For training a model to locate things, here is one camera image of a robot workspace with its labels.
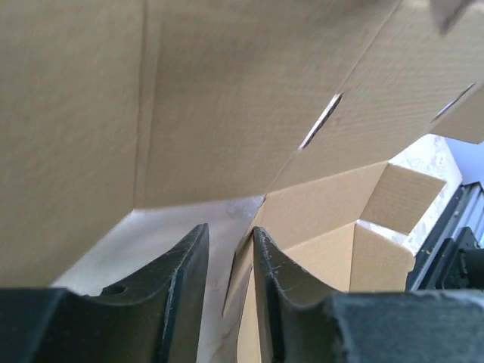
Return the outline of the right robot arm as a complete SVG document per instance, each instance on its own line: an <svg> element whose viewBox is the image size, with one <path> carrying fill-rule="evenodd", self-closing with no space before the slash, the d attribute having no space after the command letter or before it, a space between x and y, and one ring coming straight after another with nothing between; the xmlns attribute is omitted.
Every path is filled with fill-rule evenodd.
<svg viewBox="0 0 484 363"><path fill-rule="evenodd" d="M483 290L483 248L479 248L473 230L461 229L446 240L443 267L436 283L441 290Z"/></svg>

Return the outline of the brown cardboard box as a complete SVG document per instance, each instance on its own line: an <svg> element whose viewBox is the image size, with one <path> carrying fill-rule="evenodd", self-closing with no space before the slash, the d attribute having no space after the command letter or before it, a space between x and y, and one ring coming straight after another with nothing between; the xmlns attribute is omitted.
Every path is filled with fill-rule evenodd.
<svg viewBox="0 0 484 363"><path fill-rule="evenodd" d="M51 283L128 213L259 195L228 257L263 362L253 229L340 293L404 293L443 182L390 160L483 140L481 1L3 1L1 291Z"/></svg>

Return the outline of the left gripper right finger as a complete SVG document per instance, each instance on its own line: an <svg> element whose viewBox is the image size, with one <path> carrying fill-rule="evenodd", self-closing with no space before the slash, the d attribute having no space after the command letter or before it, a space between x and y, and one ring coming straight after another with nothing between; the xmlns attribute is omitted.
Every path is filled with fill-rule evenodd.
<svg viewBox="0 0 484 363"><path fill-rule="evenodd" d="M263 362L481 362L478 290L340 293L252 232Z"/></svg>

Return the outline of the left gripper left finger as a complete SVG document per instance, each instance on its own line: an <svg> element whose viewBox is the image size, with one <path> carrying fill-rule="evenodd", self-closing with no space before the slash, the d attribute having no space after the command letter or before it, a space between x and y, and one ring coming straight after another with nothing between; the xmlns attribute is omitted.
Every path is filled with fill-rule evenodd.
<svg viewBox="0 0 484 363"><path fill-rule="evenodd" d="M3 362L194 362L209 259L200 224L98 296L1 291Z"/></svg>

